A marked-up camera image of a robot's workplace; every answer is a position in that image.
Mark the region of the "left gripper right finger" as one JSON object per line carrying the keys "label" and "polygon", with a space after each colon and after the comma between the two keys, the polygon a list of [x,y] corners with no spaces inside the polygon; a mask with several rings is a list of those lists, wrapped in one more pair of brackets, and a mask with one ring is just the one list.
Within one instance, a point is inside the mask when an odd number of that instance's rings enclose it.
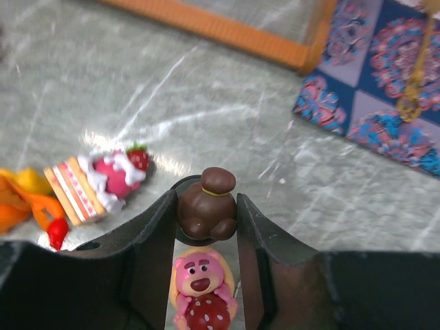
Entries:
{"label": "left gripper right finger", "polygon": [[318,251],[236,204],[247,329],[439,328],[437,253]]}

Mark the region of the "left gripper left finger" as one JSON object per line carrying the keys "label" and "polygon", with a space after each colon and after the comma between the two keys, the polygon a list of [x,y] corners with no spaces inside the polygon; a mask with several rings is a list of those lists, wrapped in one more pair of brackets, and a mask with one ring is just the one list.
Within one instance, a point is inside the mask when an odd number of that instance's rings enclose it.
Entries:
{"label": "left gripper left finger", "polygon": [[72,251],[1,244],[2,329],[163,329],[177,193]]}

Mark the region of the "brown bun hair doll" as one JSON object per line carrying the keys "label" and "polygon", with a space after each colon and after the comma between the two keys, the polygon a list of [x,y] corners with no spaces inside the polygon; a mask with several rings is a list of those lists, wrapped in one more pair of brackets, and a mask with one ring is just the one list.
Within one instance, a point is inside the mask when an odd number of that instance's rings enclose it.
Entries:
{"label": "brown bun hair doll", "polygon": [[207,246],[230,239],[237,230],[237,203],[232,191],[235,176],[219,167],[178,181],[177,240],[190,246]]}

